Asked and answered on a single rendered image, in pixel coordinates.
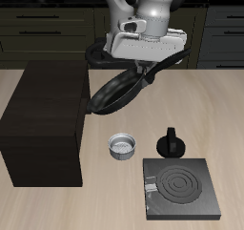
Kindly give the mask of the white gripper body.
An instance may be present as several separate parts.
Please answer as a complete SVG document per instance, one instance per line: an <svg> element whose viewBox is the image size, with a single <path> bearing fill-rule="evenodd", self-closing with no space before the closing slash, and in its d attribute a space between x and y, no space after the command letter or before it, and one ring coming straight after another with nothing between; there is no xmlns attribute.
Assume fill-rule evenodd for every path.
<svg viewBox="0 0 244 230"><path fill-rule="evenodd" d="M139 33L122 32L111 42L110 55L114 58L161 62L184 50L187 34L182 30L168 29L158 40L143 39Z"/></svg>

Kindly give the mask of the black frying pan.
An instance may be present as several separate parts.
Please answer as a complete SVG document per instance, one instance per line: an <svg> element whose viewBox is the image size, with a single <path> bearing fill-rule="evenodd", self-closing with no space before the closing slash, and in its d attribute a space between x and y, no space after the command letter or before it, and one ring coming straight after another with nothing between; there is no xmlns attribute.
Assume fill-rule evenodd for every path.
<svg viewBox="0 0 244 230"><path fill-rule="evenodd" d="M176 64L191 53L191 49L175 53L153 66L146 75L137 73L137 68L120 73L105 84L88 103L89 112L96 115L109 115L129 104L142 89L154 82L155 75Z"/></svg>

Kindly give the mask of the dark grey kitchen cupboard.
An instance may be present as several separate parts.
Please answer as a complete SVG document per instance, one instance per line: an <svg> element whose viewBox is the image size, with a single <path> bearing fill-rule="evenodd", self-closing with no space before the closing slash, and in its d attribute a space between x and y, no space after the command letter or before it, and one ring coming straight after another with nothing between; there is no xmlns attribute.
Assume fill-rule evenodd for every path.
<svg viewBox="0 0 244 230"><path fill-rule="evenodd" d="M244 6L208 8L197 68L244 70Z"/></svg>

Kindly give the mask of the small grey fluted dish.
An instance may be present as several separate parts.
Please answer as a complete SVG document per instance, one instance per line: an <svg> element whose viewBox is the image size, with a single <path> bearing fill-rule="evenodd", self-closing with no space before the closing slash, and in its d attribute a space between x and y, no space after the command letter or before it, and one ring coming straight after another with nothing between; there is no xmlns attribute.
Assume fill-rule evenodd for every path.
<svg viewBox="0 0 244 230"><path fill-rule="evenodd" d="M113 158L117 160L127 160L134 154L136 141L133 136L120 133L110 137L108 146Z"/></svg>

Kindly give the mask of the round black stove knob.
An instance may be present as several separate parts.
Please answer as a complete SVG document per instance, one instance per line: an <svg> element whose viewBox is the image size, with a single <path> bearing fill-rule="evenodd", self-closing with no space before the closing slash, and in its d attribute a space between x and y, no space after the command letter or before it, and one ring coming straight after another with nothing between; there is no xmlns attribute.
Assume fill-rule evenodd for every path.
<svg viewBox="0 0 244 230"><path fill-rule="evenodd" d="M185 150L185 143L176 136L174 127L169 127L166 135L160 137L156 143L156 151L162 157L183 157Z"/></svg>

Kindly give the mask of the dark olive kitchen cupboards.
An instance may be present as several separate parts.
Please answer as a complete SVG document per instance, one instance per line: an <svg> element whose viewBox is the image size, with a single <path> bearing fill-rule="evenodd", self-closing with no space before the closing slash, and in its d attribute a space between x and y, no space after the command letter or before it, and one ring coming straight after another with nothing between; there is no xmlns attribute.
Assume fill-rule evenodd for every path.
<svg viewBox="0 0 244 230"><path fill-rule="evenodd" d="M0 69L31 60L83 60L111 27L106 8L0 8Z"/></svg>

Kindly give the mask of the dark wooden cabinet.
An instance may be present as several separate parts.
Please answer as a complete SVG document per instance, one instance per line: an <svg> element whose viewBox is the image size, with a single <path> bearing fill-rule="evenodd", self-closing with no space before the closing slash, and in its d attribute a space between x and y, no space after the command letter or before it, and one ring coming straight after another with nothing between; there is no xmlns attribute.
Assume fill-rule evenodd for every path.
<svg viewBox="0 0 244 230"><path fill-rule="evenodd" d="M80 187L90 85L85 60L31 61L0 119L0 153L15 187Z"/></svg>

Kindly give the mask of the dark grey stove plate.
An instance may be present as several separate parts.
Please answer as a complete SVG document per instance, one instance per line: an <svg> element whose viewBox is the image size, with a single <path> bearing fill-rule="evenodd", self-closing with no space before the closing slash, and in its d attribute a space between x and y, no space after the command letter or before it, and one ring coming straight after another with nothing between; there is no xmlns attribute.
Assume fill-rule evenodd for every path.
<svg viewBox="0 0 244 230"><path fill-rule="evenodd" d="M147 220L220 220L205 158L144 158Z"/></svg>

